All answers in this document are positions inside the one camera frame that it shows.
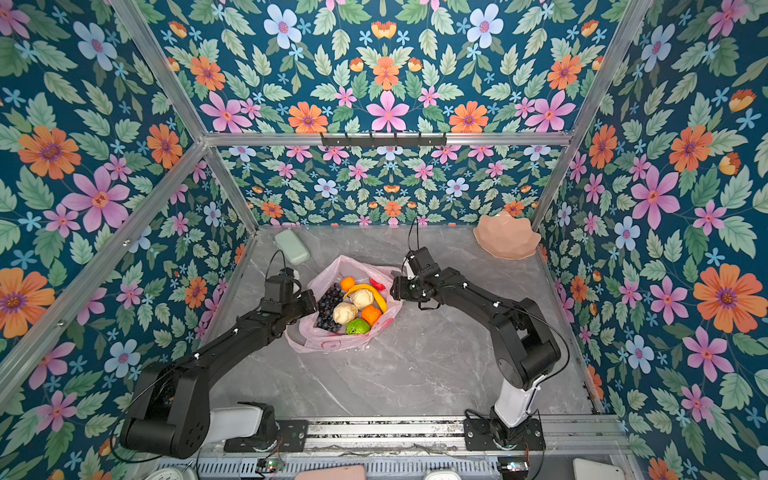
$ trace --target white object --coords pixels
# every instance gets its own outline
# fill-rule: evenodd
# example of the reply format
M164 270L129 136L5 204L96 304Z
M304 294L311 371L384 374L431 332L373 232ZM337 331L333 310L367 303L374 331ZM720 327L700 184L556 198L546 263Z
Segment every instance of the white object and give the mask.
M538 377L529 390L517 389L511 383L504 380L502 392L494 405L496 415L507 425L514 428L523 423L533 413L533 400L536 392L541 389L539 384L544 381L546 375Z
M237 437L250 437L259 429L261 415L261 409L252 405L211 410L210 428L203 444Z
M147 480L197 480L197 473L191 467L167 467L150 473Z
M574 458L576 480L624 480L624 471L615 465Z
M450 469L428 472L424 480L462 480L458 473Z

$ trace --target green fruit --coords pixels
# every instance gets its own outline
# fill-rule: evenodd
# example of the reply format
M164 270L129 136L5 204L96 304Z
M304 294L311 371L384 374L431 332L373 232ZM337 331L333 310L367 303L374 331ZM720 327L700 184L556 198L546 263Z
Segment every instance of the green fruit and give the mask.
M371 326L363 319L354 319L346 324L347 335L359 335L371 331Z

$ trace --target orange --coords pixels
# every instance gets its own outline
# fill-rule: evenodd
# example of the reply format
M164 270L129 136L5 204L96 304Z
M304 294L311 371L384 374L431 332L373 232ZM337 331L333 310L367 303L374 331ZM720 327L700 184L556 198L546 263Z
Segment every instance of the orange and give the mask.
M351 276L348 276L347 278L342 280L341 283L339 283L339 286L341 286L341 290L344 290L346 292L356 284L357 282L355 281L355 279L353 279Z
M381 310L373 305L368 305L366 308L362 309L362 313L360 313L362 319L368 322L370 326L373 326L374 323L378 322L381 315Z

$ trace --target pink plastic bag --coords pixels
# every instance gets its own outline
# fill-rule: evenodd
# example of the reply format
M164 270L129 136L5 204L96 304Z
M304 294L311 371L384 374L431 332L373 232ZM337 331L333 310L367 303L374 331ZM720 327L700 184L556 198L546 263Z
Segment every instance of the pink plastic bag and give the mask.
M392 269L385 266L373 266L368 263L360 263L353 258L344 255L335 259L325 270L316 276L307 288L312 289L315 298L320 297L336 282L345 276L351 276L357 283L368 283L369 278L373 278L379 283L383 283L386 289L380 292L386 301L386 313L379 321L373 324L371 331L362 335L339 335L331 333L324 329L315 327L317 324L318 313L313 313L299 320L299 333L306 339L302 344L298 339L291 338L290 332L286 331L288 343L298 353L309 352L335 352L337 350L347 350L363 348L368 342L386 327L392 325L397 312L402 308L402 301L392 298L389 289L395 277L392 275Z

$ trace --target floral wallpaper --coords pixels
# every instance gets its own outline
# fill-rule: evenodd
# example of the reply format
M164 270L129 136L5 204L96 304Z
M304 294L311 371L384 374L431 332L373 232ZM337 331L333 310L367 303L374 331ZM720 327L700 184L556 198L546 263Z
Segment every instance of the floral wallpaper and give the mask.
M564 130L626 6L162 3L153 29L209 129L289 133Z
M768 476L768 3L657 0L542 232L653 480Z
M0 77L3 357L189 140L102 2L2 0Z
M261 223L474 223L532 217L559 147L246 147L222 156Z
M108 437L134 382L200 345L245 242L201 161L0 416L0 478L121 480ZM4 282L23 274L0 270Z

